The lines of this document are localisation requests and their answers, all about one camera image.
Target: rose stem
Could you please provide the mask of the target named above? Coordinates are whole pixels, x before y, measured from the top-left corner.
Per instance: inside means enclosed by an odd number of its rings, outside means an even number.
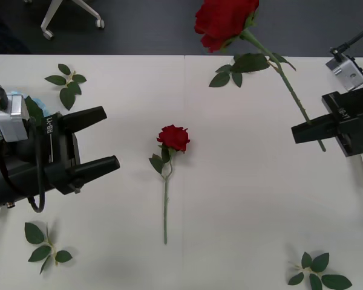
[[[169,157],[169,166],[171,166],[171,171],[169,174],[164,177],[165,186],[164,186],[164,244],[166,245],[168,242],[167,237],[167,212],[168,212],[168,184],[169,184],[169,177],[171,176],[172,172],[174,171],[174,168],[172,166],[172,155]]]
[[[294,89],[292,88],[291,84],[289,83],[287,77],[285,76],[284,74],[284,71],[283,71],[283,67],[281,66],[280,62],[278,61],[278,59],[274,56],[274,54],[272,54],[268,49],[266,49],[256,38],[255,36],[247,29],[245,29],[243,32],[242,32],[242,35],[244,36],[245,39],[247,39],[252,45],[254,45],[255,47],[257,47],[258,49],[262,50],[264,53],[266,53],[277,65],[278,67],[278,73],[280,74],[281,78],[283,79],[286,87],[288,88],[288,90],[290,91],[293,99],[295,100],[297,106],[299,107],[302,115],[304,116],[305,120],[307,121],[307,123],[309,125],[311,125],[311,121],[310,121],[310,118],[308,117],[307,115],[307,112],[305,111],[303,105],[301,104],[300,102],[300,99],[297,97]],[[324,144],[322,143],[321,140],[318,140],[318,143],[321,147],[321,150],[323,152],[326,151],[325,147],[324,147]]]

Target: chair leg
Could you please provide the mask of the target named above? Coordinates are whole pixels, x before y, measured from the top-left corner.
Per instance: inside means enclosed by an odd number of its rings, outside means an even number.
[[[101,16],[99,16],[99,14],[93,8],[91,8],[89,5],[87,5],[83,0],[73,0],[73,2],[75,4],[81,6],[83,9],[85,9],[91,15],[93,15],[95,18],[97,18],[97,20],[102,20]]]
[[[52,0],[50,7],[47,10],[46,16],[43,19],[41,29],[43,33],[47,32],[47,26],[50,24],[51,19],[53,18],[56,10],[58,10],[58,7],[62,3],[63,0]]]

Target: rose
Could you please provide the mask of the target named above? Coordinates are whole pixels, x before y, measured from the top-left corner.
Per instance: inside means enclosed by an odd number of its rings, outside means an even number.
[[[163,143],[168,148],[185,152],[187,150],[187,143],[189,143],[187,129],[175,127],[174,125],[164,127],[157,141]]]
[[[228,39],[238,36],[246,19],[259,6],[260,0],[204,0],[196,14],[195,31],[210,52],[220,50]]]
[[[159,137],[157,139],[158,142],[161,142],[162,145],[159,147],[162,148],[162,155],[153,154],[152,158],[149,159],[149,162],[156,170],[158,174],[162,176],[164,180],[164,210],[163,210],[163,232],[164,232],[164,244],[168,243],[168,234],[167,234],[167,212],[168,212],[168,187],[169,187],[169,178],[171,177],[174,167],[172,165],[172,161],[177,155],[177,151],[185,152],[187,150],[187,143],[189,143],[187,129],[183,127],[175,127],[174,125],[166,126],[162,129],[162,132],[159,133]]]

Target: robotic arm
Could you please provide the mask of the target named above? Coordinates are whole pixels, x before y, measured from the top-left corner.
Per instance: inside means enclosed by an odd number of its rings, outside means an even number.
[[[344,51],[363,37],[363,31],[349,42],[332,48],[333,59],[327,67],[337,76],[348,93],[331,92],[322,96],[329,115],[318,117],[310,124],[292,128],[296,143],[335,137],[345,156],[363,153],[363,69]]]
[[[120,168],[115,156],[81,164],[75,132],[106,119],[102,107],[45,117],[40,126],[30,117],[22,95],[0,87],[0,207],[27,198],[34,211],[45,205],[45,192],[64,195]],[[34,196],[39,195],[39,206]]]

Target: leaf cluster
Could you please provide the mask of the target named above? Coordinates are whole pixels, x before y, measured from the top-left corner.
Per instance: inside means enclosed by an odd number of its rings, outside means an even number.
[[[43,244],[34,250],[31,257],[28,259],[29,262],[38,262],[45,259],[39,274],[42,274],[50,258],[55,260],[55,265],[58,265],[58,263],[66,263],[73,258],[68,251],[62,250],[57,252],[55,250],[55,246],[48,235],[48,227],[46,227],[47,237],[45,237],[44,233],[37,225],[32,224],[31,222],[26,222],[24,225],[24,233],[25,238],[29,243],[32,243],[33,245]]]
[[[277,53],[273,53],[280,63],[289,64],[294,70],[296,68],[289,63],[285,58]],[[237,87],[242,86],[243,73],[254,73],[256,71],[262,71],[272,66],[272,60],[267,60],[262,53],[246,53],[244,55],[235,55],[233,65],[224,65],[217,69],[217,75],[210,82],[211,88],[219,88],[225,86],[230,81],[230,76]]]
[[[329,253],[324,253],[312,260],[310,254],[302,255],[301,272],[288,281],[288,285],[298,285],[304,280],[304,272],[309,272],[309,282],[312,290],[322,290],[322,286],[334,290],[346,290],[352,286],[351,281],[343,275],[321,274],[327,269]]]
[[[58,64],[58,69],[66,76],[52,75],[46,77],[45,80],[57,86],[65,86],[61,89],[59,98],[65,108],[70,110],[76,101],[76,95],[82,95],[79,84],[86,82],[87,79],[83,75],[77,74],[75,71],[71,73],[69,67],[62,63]]]

